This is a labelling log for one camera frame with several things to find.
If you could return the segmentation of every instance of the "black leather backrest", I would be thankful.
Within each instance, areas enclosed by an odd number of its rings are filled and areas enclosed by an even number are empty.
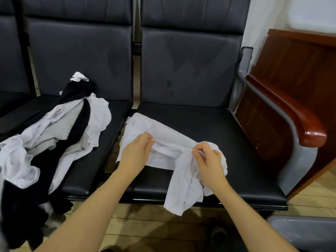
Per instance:
[[[75,72],[97,97],[132,101],[132,0],[24,0],[40,93],[59,95]]]
[[[131,0],[24,0],[26,15],[132,24]]]
[[[0,0],[0,91],[30,93],[11,0]]]
[[[14,8],[11,0],[0,0],[0,14],[14,15]]]
[[[141,101],[227,107],[250,0],[141,0]]]

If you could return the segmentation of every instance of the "brown wooden cabinet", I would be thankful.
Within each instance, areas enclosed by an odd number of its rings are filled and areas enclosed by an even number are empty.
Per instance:
[[[314,112],[327,130],[327,142],[289,198],[325,173],[336,159],[336,36],[270,29],[251,74],[289,94]],[[236,112],[242,128],[276,176],[292,152],[288,124],[251,90]]]

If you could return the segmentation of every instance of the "black chair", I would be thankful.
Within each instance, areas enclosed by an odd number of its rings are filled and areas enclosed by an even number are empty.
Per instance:
[[[195,141],[217,144],[226,158],[230,185],[247,203],[257,210],[286,210],[287,198],[278,181],[263,171],[265,163],[233,114],[242,90],[237,77],[248,83],[252,49],[241,50],[241,42],[249,4],[250,0],[141,0],[137,112]],[[273,104],[271,98],[266,101]],[[145,166],[122,202],[163,204],[172,173]],[[214,195],[196,205],[221,207]]]
[[[0,117],[36,96],[11,0],[0,0]]]
[[[23,10],[41,96],[0,118],[0,132],[54,106],[76,71],[94,81],[112,120],[61,184],[73,199],[87,197],[132,107],[132,0],[23,0]]]

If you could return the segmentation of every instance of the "wooden armrest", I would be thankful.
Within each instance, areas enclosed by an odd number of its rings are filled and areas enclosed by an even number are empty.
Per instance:
[[[245,79],[289,116],[296,127],[301,146],[319,148],[325,144],[327,132],[313,112],[264,79],[253,75],[248,75]]]

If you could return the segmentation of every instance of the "hand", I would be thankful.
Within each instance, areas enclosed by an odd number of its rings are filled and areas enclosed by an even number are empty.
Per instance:
[[[202,150],[205,153],[206,159],[198,151],[194,150],[192,152],[197,161],[199,175],[204,184],[214,194],[223,186],[229,186],[221,163],[222,154],[217,150],[212,150],[206,142],[197,144],[193,149]]]
[[[144,168],[154,143],[149,133],[139,134],[123,149],[118,170],[133,180]]]

